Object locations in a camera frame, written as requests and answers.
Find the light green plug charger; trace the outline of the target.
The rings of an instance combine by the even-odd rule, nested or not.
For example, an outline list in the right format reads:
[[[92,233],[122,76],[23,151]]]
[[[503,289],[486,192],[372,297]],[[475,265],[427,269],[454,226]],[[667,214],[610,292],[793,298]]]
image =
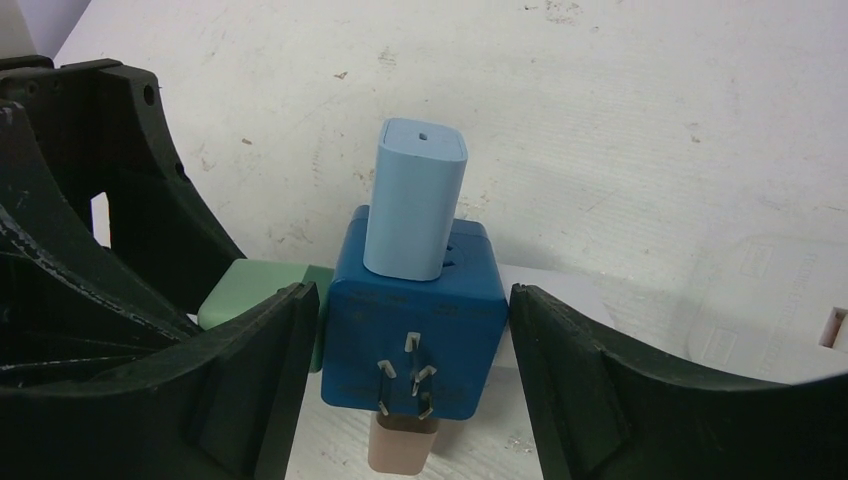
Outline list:
[[[319,372],[323,362],[328,290],[333,276],[332,268],[320,265],[235,260],[201,304],[197,322],[204,330],[214,328],[241,315],[290,284],[312,282],[318,290],[320,307],[310,372]]]

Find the blue cube socket adapter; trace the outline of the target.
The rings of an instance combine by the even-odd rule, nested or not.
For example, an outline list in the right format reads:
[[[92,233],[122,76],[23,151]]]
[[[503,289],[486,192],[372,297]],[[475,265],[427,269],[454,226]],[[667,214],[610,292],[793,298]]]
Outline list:
[[[482,224],[453,223],[441,276],[388,278],[363,264],[369,208],[353,213],[328,289],[321,397],[331,406],[467,420],[508,318]]]

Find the pink brown plug charger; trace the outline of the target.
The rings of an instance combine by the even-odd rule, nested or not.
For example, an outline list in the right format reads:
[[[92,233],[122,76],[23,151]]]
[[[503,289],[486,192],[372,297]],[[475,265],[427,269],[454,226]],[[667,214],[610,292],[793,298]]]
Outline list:
[[[369,432],[369,466],[380,473],[407,476],[421,473],[439,424],[439,419],[431,417],[374,413]]]

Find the light blue plug charger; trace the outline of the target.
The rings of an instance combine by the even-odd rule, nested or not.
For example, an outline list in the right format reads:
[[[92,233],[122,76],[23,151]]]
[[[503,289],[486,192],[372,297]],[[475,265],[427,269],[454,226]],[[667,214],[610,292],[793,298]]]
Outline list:
[[[437,279],[468,161],[455,128],[387,119],[378,136],[363,264],[384,277]]]

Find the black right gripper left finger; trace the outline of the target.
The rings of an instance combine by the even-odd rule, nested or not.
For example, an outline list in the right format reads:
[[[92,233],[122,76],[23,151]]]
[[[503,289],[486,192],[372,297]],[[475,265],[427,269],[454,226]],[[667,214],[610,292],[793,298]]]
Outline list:
[[[5,479],[282,479],[319,313],[313,283],[145,357],[3,366]]]

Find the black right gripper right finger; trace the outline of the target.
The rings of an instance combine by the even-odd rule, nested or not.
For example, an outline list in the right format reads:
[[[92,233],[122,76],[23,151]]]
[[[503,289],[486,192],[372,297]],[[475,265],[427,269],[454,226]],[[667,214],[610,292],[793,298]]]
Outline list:
[[[843,479],[847,378],[715,370],[600,324],[535,285],[509,324],[547,479]]]

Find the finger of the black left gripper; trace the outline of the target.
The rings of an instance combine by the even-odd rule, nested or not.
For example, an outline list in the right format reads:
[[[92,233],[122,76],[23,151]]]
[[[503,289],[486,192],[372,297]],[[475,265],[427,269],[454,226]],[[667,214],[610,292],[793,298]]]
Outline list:
[[[94,239],[55,181],[24,106],[2,101],[2,386],[93,376],[198,332]]]
[[[108,199],[112,253],[168,302],[198,312],[243,258],[189,179],[160,85],[114,59],[57,67],[49,58],[1,63],[1,97],[22,105],[53,178],[84,224]]]

